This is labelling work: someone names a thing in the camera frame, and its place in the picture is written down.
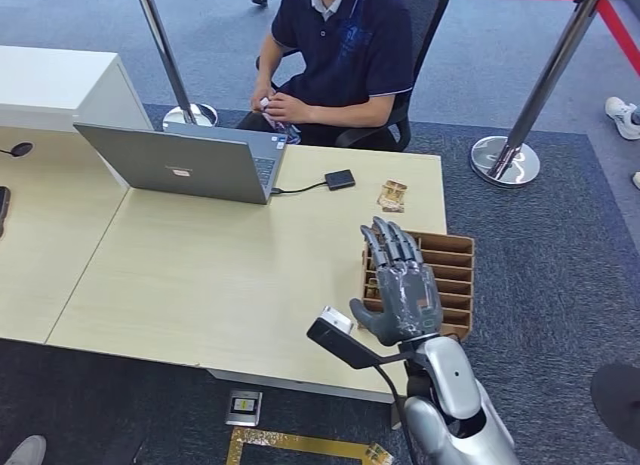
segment white cabinet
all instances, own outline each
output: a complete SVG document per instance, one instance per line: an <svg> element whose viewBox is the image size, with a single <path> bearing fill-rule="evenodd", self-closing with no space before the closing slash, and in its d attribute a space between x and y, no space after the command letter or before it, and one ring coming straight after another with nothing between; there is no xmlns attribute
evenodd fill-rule
<svg viewBox="0 0 640 465"><path fill-rule="evenodd" d="M0 126L152 129L117 53L0 46Z"/></svg>

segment laptop keyboard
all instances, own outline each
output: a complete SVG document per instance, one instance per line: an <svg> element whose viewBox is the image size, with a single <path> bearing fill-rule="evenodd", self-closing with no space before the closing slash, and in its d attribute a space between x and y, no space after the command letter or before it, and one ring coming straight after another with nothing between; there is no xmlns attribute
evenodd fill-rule
<svg viewBox="0 0 640 465"><path fill-rule="evenodd" d="M254 163L256 164L256 170L258 172L258 178L263 188L269 185L269 179L273 173L273 167L275 166L275 160L270 158L254 158Z"/></svg>

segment robot finger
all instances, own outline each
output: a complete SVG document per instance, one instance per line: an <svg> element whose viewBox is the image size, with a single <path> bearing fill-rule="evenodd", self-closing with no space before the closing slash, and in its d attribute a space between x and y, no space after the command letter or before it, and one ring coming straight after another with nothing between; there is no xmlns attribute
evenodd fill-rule
<svg viewBox="0 0 640 465"><path fill-rule="evenodd" d="M370 332L373 332L373 329L375 328L376 319L380 315L380 313L371 313L367 310L362 300L357 298L352 298L349 302L349 308L351 309L351 313L355 317L355 320Z"/></svg>
<svg viewBox="0 0 640 465"><path fill-rule="evenodd" d="M418 247L418 244L416 243L415 239L414 239L414 237L409 235L407 232L402 232L402 235L405 236L405 240L406 240L409 248L411 249L411 255L413 257L411 258L411 260L414 260L418 265L424 263L424 260L423 260L422 258L422 252L420 251L420 247Z"/></svg>
<svg viewBox="0 0 640 465"><path fill-rule="evenodd" d="M403 232L400 227L394 222L389 222L389 229L394 236L394 241L397 242L400 247L400 253L402 255L402 260L414 260L415 256L411 250L409 242L407 241L407 234Z"/></svg>
<svg viewBox="0 0 640 465"><path fill-rule="evenodd" d="M360 231L362 232L362 235L365 236L365 240L371 250L371 259L374 261L374 265L377 269L389 264L389 261L386 259L386 254L384 253L384 249L380 246L377 237L376 237L376 234L374 233L373 230L369 227L362 225L360 227Z"/></svg>
<svg viewBox="0 0 640 465"><path fill-rule="evenodd" d="M395 235L389 228L386 222L380 217L374 217L374 226L377 228L383 238L384 238L385 248L386 248L386 253L391 262L402 259Z"/></svg>

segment gold tape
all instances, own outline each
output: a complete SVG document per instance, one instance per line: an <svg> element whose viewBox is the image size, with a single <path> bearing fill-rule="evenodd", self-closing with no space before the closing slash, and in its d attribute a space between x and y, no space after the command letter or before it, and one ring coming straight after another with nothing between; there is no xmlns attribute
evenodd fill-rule
<svg viewBox="0 0 640 465"><path fill-rule="evenodd" d="M255 428L234 427L229 444L226 465L240 465L245 443L263 447L282 448L297 452L316 453L332 457L360 460L364 465L391 465L393 457L377 443L340 442L322 438L302 437Z"/></svg>

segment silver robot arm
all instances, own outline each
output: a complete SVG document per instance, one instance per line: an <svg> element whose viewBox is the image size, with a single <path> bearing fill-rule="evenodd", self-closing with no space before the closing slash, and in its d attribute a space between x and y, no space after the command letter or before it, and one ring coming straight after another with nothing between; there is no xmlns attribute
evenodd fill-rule
<svg viewBox="0 0 640 465"><path fill-rule="evenodd" d="M417 350L426 364L435 397L405 404L411 435L434 465L517 465L513 439L475 379L462 347L437 337ZM444 418L457 422L452 433Z"/></svg>
<svg viewBox="0 0 640 465"><path fill-rule="evenodd" d="M513 439L456 340L439 336L442 309L433 272L410 235L374 217L361 231L371 251L382 313L362 301L352 313L383 345L409 350L408 428L435 465L515 465ZM411 387L412 379L426 385ZM454 433L448 424L457 425Z"/></svg>

